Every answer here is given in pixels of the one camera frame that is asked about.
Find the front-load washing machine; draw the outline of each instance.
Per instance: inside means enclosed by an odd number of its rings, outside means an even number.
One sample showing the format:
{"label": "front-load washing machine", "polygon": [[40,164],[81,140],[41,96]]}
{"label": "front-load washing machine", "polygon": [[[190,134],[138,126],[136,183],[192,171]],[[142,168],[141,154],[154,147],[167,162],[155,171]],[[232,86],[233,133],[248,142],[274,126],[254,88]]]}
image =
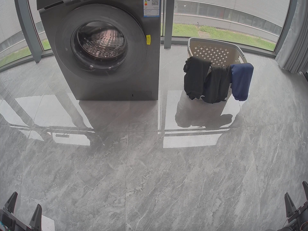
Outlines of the front-load washing machine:
{"label": "front-load washing machine", "polygon": [[37,0],[77,100],[157,100],[160,0]]}

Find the blue towel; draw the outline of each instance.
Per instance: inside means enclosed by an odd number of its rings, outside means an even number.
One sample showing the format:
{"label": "blue towel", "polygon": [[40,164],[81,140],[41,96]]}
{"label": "blue towel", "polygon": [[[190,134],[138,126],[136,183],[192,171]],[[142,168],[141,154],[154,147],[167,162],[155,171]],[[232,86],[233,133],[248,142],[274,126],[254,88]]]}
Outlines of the blue towel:
{"label": "blue towel", "polygon": [[245,101],[248,98],[253,66],[247,64],[231,64],[231,88],[235,100]]}

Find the marble floor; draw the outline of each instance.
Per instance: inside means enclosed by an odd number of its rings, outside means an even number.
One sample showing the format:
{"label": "marble floor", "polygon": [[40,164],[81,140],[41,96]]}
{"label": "marble floor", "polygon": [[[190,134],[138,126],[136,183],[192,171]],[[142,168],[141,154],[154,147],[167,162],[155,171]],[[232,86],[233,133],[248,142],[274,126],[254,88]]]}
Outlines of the marble floor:
{"label": "marble floor", "polygon": [[161,48],[158,101],[77,101],[54,57],[0,73],[0,207],[65,230],[277,230],[308,181],[308,82],[274,59],[248,100],[183,91],[186,46]]}

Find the lawn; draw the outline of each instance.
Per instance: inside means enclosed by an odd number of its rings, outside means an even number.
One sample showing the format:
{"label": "lawn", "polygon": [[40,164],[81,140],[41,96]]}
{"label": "lawn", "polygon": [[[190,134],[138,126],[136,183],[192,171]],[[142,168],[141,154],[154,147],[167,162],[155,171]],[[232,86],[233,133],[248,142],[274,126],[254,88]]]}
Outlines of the lawn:
{"label": "lawn", "polygon": [[225,40],[235,43],[247,44],[273,51],[275,44],[258,37],[249,36],[242,33],[234,33],[228,30],[216,29],[212,26],[201,26],[199,29],[195,25],[173,24],[172,36],[201,37],[198,31],[204,32],[208,38]]}
{"label": "lawn", "polygon": [[[50,44],[49,44],[47,39],[44,39],[42,41],[42,45],[44,47],[44,50],[50,49]],[[31,55],[29,47],[25,47],[23,49],[20,49],[17,52],[13,52],[13,53],[5,56],[4,58],[0,59],[0,67],[5,65],[5,64],[8,64],[10,62],[13,62],[15,60],[18,60],[20,58],[23,58],[25,56],[29,56],[29,55]]]}

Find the gray curtain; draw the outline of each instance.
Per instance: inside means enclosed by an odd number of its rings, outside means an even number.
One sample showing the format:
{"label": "gray curtain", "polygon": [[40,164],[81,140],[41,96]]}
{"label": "gray curtain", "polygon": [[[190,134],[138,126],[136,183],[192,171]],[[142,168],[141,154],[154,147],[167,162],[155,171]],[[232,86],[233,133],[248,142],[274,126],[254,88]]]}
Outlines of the gray curtain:
{"label": "gray curtain", "polygon": [[308,0],[297,0],[291,26],[276,56],[280,68],[291,73],[308,70]]}

